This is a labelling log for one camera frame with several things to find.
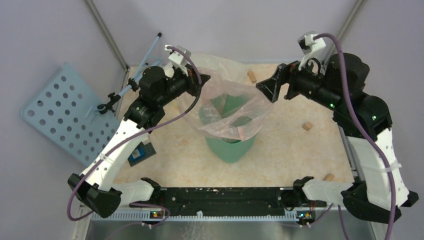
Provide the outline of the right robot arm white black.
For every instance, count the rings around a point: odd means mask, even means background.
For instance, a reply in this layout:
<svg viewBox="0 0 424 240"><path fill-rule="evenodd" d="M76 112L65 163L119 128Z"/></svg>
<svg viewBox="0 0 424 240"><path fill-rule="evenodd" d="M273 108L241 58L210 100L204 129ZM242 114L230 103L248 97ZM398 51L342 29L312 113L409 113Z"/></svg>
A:
<svg viewBox="0 0 424 240"><path fill-rule="evenodd" d="M299 61L282 63L270 78L258 82L256 88L274 103L286 84L286 100L302 95L332 110L332 119L347 137L363 175L362 180L353 183L326 182L311 176L298 179L293 183L290 204L307 206L311 201L322 201L345 207L357 219L388 224L391 210L395 219L399 219L400 208L413 206L419 196L408 190L401 177L401 165L392 144L393 121L388 105L364 92L370 67L351 53L345 53L344 60L351 104L367 137L358 130L348 111L336 54L330 57L324 73L313 73L308 67L299 69Z"/></svg>

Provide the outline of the pink translucent trash bag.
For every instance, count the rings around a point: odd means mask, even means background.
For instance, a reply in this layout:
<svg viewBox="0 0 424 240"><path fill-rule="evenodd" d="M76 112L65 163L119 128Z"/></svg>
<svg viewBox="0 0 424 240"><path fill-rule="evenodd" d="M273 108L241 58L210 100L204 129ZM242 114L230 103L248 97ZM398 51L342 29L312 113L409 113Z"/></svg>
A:
<svg viewBox="0 0 424 240"><path fill-rule="evenodd" d="M209 75L200 99L183 119L208 138L246 141L262 128L273 104L254 86L224 79L217 71L199 68Z"/></svg>

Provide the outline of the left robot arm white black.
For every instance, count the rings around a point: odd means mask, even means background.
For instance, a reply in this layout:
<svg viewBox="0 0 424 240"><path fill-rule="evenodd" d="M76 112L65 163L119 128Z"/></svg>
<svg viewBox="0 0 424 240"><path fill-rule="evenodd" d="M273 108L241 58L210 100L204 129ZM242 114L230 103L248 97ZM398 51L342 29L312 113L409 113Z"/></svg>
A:
<svg viewBox="0 0 424 240"><path fill-rule="evenodd" d="M164 106L183 93L198 101L210 78L208 74L196 74L192 67L187 72L175 69L172 76L167 76L160 66L146 68L138 83L139 96L124 114L113 137L88 168L68 178L73 196L102 218L134 202L156 206L161 198L158 183L146 177L131 183L115 184L114 180L140 144L150 145L149 134L162 127Z"/></svg>

